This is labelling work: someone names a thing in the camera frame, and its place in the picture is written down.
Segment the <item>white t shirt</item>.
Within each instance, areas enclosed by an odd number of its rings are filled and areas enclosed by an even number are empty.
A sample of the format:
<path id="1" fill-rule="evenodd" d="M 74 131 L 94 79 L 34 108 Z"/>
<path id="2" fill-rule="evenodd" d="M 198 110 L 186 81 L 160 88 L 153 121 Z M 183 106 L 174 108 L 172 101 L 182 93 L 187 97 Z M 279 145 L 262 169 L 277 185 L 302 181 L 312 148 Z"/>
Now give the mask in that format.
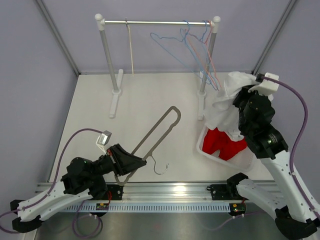
<path id="1" fill-rule="evenodd" d="M 204 110 L 205 126 L 209 130 L 218 129 L 233 142 L 244 138 L 239 131 L 239 112 L 233 101 L 242 87 L 255 85 L 255 79 L 255 76 L 244 72 L 228 73 L 213 103 Z"/>

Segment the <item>red t shirt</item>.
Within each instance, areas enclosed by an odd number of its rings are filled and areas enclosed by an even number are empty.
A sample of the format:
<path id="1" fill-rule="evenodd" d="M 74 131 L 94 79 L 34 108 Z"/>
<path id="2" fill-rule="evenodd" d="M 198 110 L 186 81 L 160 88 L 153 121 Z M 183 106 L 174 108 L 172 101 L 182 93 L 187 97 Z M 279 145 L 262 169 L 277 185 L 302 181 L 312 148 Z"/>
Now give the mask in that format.
<path id="1" fill-rule="evenodd" d="M 219 131 L 218 128 L 215 128 L 207 131 L 203 140 L 202 151 L 209 155 L 219 151 L 218 157 L 228 161 L 246 147 L 245 139 L 233 141 L 224 131 Z"/>

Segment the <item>silver hanger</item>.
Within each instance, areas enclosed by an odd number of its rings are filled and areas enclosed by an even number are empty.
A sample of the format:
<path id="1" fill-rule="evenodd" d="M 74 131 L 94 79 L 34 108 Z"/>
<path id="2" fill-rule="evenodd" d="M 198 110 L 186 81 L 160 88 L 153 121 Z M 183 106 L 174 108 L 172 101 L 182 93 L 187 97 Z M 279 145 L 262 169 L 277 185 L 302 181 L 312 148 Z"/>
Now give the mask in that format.
<path id="1" fill-rule="evenodd" d="M 121 127 L 119 127 L 119 141 L 117 144 L 137 158 L 140 162 L 147 164 L 147 158 L 151 158 L 156 148 L 170 134 L 173 128 L 181 120 L 181 111 L 170 106 L 164 113 L 156 113 L 156 117 L 147 114 L 136 114 L 131 116 Z"/>

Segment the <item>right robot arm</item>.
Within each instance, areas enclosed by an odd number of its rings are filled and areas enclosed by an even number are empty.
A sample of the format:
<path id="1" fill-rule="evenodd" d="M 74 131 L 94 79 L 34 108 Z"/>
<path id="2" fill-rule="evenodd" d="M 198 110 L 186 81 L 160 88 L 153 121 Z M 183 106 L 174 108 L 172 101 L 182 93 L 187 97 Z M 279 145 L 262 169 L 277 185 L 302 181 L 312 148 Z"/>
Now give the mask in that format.
<path id="1" fill-rule="evenodd" d="M 267 96 L 244 86 L 232 104 L 238 108 L 238 128 L 249 149 L 267 168 L 283 194 L 280 199 L 257 186 L 244 173 L 237 173 L 226 181 L 226 193 L 232 199 L 250 200 L 268 213 L 278 230 L 289 240 L 307 238 L 320 228 L 316 203 L 304 195 L 310 192 L 295 181 L 300 177 L 291 164 L 289 147 L 281 133 L 272 124 L 275 110 Z"/>

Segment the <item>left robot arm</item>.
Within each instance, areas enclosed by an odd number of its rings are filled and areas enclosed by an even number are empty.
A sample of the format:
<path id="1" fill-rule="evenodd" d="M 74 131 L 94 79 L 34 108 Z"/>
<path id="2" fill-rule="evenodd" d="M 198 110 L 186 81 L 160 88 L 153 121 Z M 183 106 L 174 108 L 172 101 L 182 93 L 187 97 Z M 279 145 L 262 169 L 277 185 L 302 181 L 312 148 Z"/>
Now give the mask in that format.
<path id="1" fill-rule="evenodd" d="M 124 176 L 146 164 L 145 159 L 128 153 L 118 143 L 95 161 L 76 157 L 67 166 L 67 173 L 51 188 L 28 200 L 13 200 L 10 203 L 11 210 L 17 211 L 12 229 L 18 233 L 28 233 L 75 203 L 101 200 L 108 191 L 104 175 L 114 173 L 117 177 Z"/>

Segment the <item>cream wooden hanger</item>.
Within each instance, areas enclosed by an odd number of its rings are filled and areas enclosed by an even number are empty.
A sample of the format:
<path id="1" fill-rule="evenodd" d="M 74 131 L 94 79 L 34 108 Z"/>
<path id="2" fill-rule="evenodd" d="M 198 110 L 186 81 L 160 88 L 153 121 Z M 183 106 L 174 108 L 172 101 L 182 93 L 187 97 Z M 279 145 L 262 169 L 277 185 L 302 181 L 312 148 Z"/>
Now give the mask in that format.
<path id="1" fill-rule="evenodd" d="M 127 21 L 127 18 L 125 19 L 125 25 L 126 25 L 126 28 L 127 28 L 128 39 L 129 39 L 131 74 L 134 77 L 135 72 L 134 72 L 134 58 L 133 58 L 133 48 L 132 48 L 132 34 L 131 34 L 131 28 L 130 28 L 130 25 L 129 25 L 128 21 Z"/>

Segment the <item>clothes rack white silver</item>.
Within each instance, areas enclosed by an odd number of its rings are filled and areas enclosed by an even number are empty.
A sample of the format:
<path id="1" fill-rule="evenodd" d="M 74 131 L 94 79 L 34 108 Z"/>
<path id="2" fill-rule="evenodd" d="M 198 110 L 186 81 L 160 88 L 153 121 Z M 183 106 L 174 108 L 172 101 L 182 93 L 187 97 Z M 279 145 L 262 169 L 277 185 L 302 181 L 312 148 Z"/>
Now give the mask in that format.
<path id="1" fill-rule="evenodd" d="M 100 13 L 97 13 L 95 16 L 95 22 L 100 34 L 101 42 L 102 42 L 102 47 L 104 50 L 105 54 L 105 59 L 107 63 L 107 67 L 109 70 L 109 76 L 111 79 L 111 84 L 112 84 L 112 98 L 111 98 L 111 104 L 110 104 L 110 109 L 109 109 L 109 118 L 113 119 L 116 117 L 117 110 L 118 110 L 118 104 L 119 104 L 119 99 L 122 94 L 122 81 L 123 81 L 123 76 L 124 76 L 124 70 L 119 69 L 118 72 L 116 72 L 114 65 L 113 65 L 113 60 L 111 56 L 111 50 L 109 48 L 109 43 L 107 39 L 107 34 L 106 34 L 106 26 L 107 25 L 125 25 L 126 22 L 125 20 L 106 20 Z M 131 27 L 132 25 L 141 25 L 141 26 L 186 26 L 187 24 L 185 21 L 161 21 L 161 20 L 127 20 L 129 23 L 129 26 Z M 218 90 L 220 86 L 219 79 L 217 77 L 217 72 L 215 69 L 215 65 L 212 60 L 212 55 L 213 55 L 213 50 L 215 47 L 215 42 L 216 42 L 216 37 L 219 29 L 219 24 L 221 22 L 221 18 L 219 16 L 213 17 L 211 20 L 204 20 L 204 21 L 209 21 L 213 25 L 213 31 L 210 35 L 209 39 L 209 45 L 208 45 L 208 54 L 207 56 L 210 57 L 211 64 L 207 65 L 207 67 L 211 67 L 210 73 L 212 76 L 212 84 L 210 84 L 214 89 Z M 204 21 L 198 21 L 198 22 L 190 22 L 191 26 L 194 27 L 193 32 L 194 33 L 201 33 L 203 32 L 203 26 L 205 25 L 203 22 Z M 197 119 L 199 121 L 204 119 L 204 110 L 205 110 L 205 99 L 206 99 L 206 85 L 204 83 L 204 80 L 207 78 L 205 76 L 200 76 L 201 79 L 200 81 L 200 88 L 197 92 Z"/>

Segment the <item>aluminium rail frame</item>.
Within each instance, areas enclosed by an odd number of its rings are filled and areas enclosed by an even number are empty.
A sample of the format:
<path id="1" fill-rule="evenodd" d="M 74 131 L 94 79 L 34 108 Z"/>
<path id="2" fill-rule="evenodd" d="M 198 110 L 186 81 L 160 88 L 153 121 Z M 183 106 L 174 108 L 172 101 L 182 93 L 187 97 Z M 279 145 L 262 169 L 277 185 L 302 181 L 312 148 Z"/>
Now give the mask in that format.
<path id="1" fill-rule="evenodd" d="M 276 183 L 271 180 L 255 180 L 254 183 L 278 198 L 283 197 Z M 225 181 L 181 181 L 181 182 L 128 182 L 122 190 L 123 203 L 208 203 L 212 201 L 240 203 L 241 200 L 212 199 L 207 190 L 210 185 L 224 185 Z M 51 186 L 51 182 L 36 184 L 35 193 Z"/>

